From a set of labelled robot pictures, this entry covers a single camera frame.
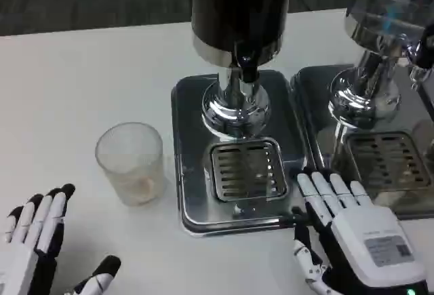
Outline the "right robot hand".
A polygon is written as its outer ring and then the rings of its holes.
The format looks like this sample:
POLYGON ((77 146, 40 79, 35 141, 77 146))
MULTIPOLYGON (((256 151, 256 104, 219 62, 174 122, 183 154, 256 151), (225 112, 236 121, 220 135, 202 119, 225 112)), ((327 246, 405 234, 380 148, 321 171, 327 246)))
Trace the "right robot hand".
POLYGON ((427 272, 393 211, 372 202, 362 184, 341 175, 299 172, 307 216, 327 256, 311 245, 309 228, 294 228, 294 257, 316 294, 428 294, 427 272))

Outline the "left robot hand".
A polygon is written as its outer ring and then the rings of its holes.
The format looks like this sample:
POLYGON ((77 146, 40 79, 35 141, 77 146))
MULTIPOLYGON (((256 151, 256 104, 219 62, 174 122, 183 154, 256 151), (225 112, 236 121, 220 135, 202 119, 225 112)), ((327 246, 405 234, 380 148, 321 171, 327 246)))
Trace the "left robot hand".
POLYGON ((64 218, 75 192, 65 184, 14 208, 1 229, 1 293, 49 294, 64 241, 64 218))

